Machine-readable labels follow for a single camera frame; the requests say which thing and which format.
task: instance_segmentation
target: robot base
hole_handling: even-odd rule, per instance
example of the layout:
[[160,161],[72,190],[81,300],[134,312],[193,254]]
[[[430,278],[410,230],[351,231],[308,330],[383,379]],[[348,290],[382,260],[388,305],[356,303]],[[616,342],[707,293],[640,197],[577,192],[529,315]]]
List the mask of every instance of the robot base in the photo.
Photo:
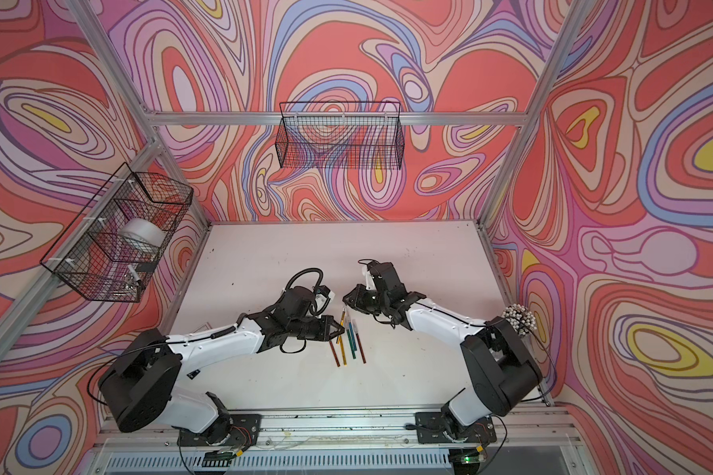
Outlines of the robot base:
[[[227,439],[223,445],[240,445],[245,450],[246,447],[256,445],[259,436],[259,424],[261,414],[230,414],[232,418],[227,424]],[[251,440],[247,440],[247,433],[251,435]],[[214,445],[203,434],[194,434],[188,430],[180,429],[177,444],[181,447],[208,447]]]
[[491,442],[496,442],[496,431],[494,431],[491,417],[481,417],[475,421],[472,426],[469,426],[459,434],[459,439],[457,440],[452,440],[447,436],[444,417],[440,412],[414,413],[414,423],[416,426],[424,428],[418,429],[418,442],[420,444],[462,443],[464,439],[465,442],[478,442],[486,447]]

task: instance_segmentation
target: green pen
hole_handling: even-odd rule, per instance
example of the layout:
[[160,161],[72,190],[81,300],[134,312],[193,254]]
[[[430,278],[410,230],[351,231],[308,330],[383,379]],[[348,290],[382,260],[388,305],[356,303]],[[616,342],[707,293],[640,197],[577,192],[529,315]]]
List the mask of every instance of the green pen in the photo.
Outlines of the green pen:
[[351,317],[348,319],[349,328],[346,329],[346,335],[349,337],[349,346],[351,347],[351,357],[352,359],[357,358],[357,353],[354,350],[354,337],[353,337],[353,327],[351,326]]

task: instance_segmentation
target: black cable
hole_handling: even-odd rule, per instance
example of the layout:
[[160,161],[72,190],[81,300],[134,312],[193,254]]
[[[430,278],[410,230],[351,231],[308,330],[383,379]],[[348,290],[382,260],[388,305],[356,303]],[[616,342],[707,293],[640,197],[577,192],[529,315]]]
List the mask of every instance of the black cable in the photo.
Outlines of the black cable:
[[90,384],[92,384],[93,379],[95,378],[95,375],[98,374],[98,372],[99,372],[101,369],[103,369],[105,366],[108,366],[109,364],[111,364],[111,363],[113,363],[114,361],[116,361],[117,358],[121,358],[121,357],[124,356],[124,355],[128,355],[128,354],[134,353],[134,352],[136,352],[136,351],[142,351],[142,350],[147,350],[147,349],[149,349],[149,348],[160,347],[160,346],[165,345],[165,344],[166,344],[166,342],[164,342],[164,343],[158,343],[158,344],[154,344],[154,345],[147,345],[147,346],[142,347],[142,348],[137,348],[136,350],[127,351],[127,352],[124,352],[124,353],[122,353],[122,354],[120,354],[120,355],[118,355],[118,356],[114,356],[113,358],[111,358],[111,359],[109,359],[108,361],[106,361],[104,364],[98,366],[98,367],[95,369],[95,371],[93,372],[93,374],[90,375],[90,377],[87,379],[87,395],[90,396],[95,402],[100,403],[100,404],[103,404],[104,406],[108,406],[108,404],[106,404],[104,401],[101,401],[100,399],[98,399],[97,397],[95,397],[95,396],[93,395],[93,392],[90,390]]
[[404,424],[404,428],[406,430],[424,430],[427,432],[433,432],[433,433],[437,433],[437,434],[444,432],[444,429],[431,429],[430,427],[421,426],[420,424]]
[[381,325],[390,325],[391,328],[396,328],[396,324],[394,323],[393,320],[380,321],[380,320],[378,320],[378,316],[377,316],[377,315],[373,315],[373,316],[372,316],[372,320],[377,321],[377,322],[380,323]]
[[292,286],[295,282],[296,279],[299,277],[303,276],[304,274],[310,274],[312,272],[316,272],[319,274],[319,277],[317,277],[317,283],[314,285],[314,289],[319,287],[319,284],[322,283],[322,279],[324,278],[324,273],[322,272],[322,269],[319,268],[306,268],[303,271],[296,272],[293,277],[288,280],[288,284],[285,286],[285,290],[289,290],[290,286]]
[[494,459],[496,458],[497,455],[499,455],[499,452],[502,451],[502,446],[504,445],[505,441],[507,440],[507,425],[504,423],[501,417],[499,416],[494,416],[496,419],[499,420],[499,422],[502,424],[502,427],[504,427],[504,437],[502,438],[502,443],[499,444],[499,447],[496,449],[496,453],[491,456],[491,458],[486,462],[486,464],[483,467],[478,468],[478,473],[483,472],[486,470],[489,465],[491,465],[494,462]]
[[485,328],[485,327],[489,326],[489,325],[486,325],[485,323],[484,323],[483,325],[473,325],[473,324],[470,323],[469,321],[465,321],[465,320],[462,320],[461,318],[455,317],[455,316],[452,315],[451,313],[447,313],[447,312],[443,311],[442,309],[439,309],[438,307],[428,307],[427,305],[425,305],[425,304],[422,303],[422,302],[415,302],[415,303],[417,303],[418,305],[421,305],[421,306],[425,307],[425,308],[428,309],[428,310],[433,310],[434,312],[442,313],[442,314],[444,314],[444,315],[446,315],[446,316],[448,316],[448,317],[452,317],[452,318],[454,318],[456,321],[460,321],[461,323],[464,323],[465,325],[469,325],[469,326],[471,326],[471,327],[473,327],[473,328]]
[[190,473],[190,475],[195,475],[195,472],[193,470],[190,470],[188,464],[185,463],[185,458],[182,457],[182,446],[179,444],[179,441],[177,442],[177,449],[179,450],[179,460],[182,461],[182,467],[185,467],[185,470],[188,470],[188,473]]
[[522,403],[529,403],[529,402],[539,401],[539,400],[543,399],[544,394],[550,394],[550,393],[552,392],[552,390],[554,389],[554,387],[557,385],[557,365],[554,364],[554,361],[552,360],[552,356],[550,356],[549,352],[547,351],[547,348],[545,348],[545,347],[541,344],[541,340],[539,340],[539,337],[537,337],[536,334],[535,334],[533,331],[531,331],[530,328],[528,328],[528,333],[530,333],[530,334],[532,334],[532,335],[534,336],[534,339],[536,340],[536,343],[539,345],[539,347],[541,347],[542,351],[547,354],[547,357],[549,358],[549,362],[550,362],[550,364],[552,365],[552,370],[553,370],[553,373],[554,373],[554,379],[552,380],[552,384],[550,385],[549,389],[547,389],[546,391],[544,391],[544,392],[541,394],[541,396],[539,396],[539,397],[532,397],[532,398],[530,398],[530,399],[522,399],[522,400],[520,401],[520,402],[522,402]]
[[328,308],[328,305],[330,305],[330,297],[328,297],[328,299],[324,301],[324,305],[322,306],[321,309],[319,309],[319,311],[317,311],[317,308],[316,308],[315,304],[312,304],[312,305],[311,305],[311,307],[312,307],[312,310],[311,310],[312,315],[313,315],[314,317],[316,317],[317,315],[322,315],[322,313],[324,313],[324,310]]
[[285,350],[283,350],[283,345],[279,346],[280,351],[282,353],[285,353],[286,355],[295,355],[296,353],[301,353],[302,351],[304,351],[306,349],[306,340],[304,340],[304,346],[302,346],[300,350],[296,350],[296,351],[285,351]]

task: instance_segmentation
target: colorful swirl pattern wall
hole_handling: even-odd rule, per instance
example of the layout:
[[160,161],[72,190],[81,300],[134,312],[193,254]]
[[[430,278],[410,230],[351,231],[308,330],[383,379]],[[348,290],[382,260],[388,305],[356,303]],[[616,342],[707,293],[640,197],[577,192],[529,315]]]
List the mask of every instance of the colorful swirl pattern wall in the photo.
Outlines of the colorful swirl pattern wall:
[[[64,226],[143,147],[62,0],[0,2],[0,316]],[[142,302],[61,286],[0,364],[0,473],[72,473],[103,418],[86,378],[157,325],[198,243],[182,222]]]
[[[106,5],[99,19],[147,107],[276,111],[289,100],[522,111],[558,2],[300,0]],[[211,220],[477,217],[514,128],[410,127],[400,172],[279,170],[274,127],[165,127]]]
[[401,170],[280,169],[275,128],[168,126],[162,136],[212,221],[447,220],[480,214],[515,128],[429,128]]
[[713,473],[713,2],[598,2],[487,228],[600,472]]

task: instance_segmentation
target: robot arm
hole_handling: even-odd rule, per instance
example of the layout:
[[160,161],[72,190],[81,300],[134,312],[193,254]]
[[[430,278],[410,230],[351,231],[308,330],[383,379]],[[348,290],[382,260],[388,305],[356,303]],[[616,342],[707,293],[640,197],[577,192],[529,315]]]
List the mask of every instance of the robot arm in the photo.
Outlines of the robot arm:
[[[293,287],[309,272],[319,274],[312,290]],[[98,381],[98,387],[122,432],[152,422],[187,429],[208,444],[227,437],[232,418],[219,398],[199,394],[175,383],[195,378],[204,366],[235,356],[280,347],[288,337],[328,341],[344,330],[332,315],[323,315],[334,297],[321,285],[316,268],[297,273],[277,301],[260,312],[241,314],[233,325],[187,335],[163,336],[146,330],[118,357]]]
[[472,388],[457,393],[442,408],[446,432],[461,438],[479,419],[504,416],[542,380],[528,349],[507,320],[471,318],[437,305],[418,292],[408,292],[390,262],[371,261],[363,266],[366,285],[357,285],[343,298],[350,308],[383,323],[431,334],[460,347]]

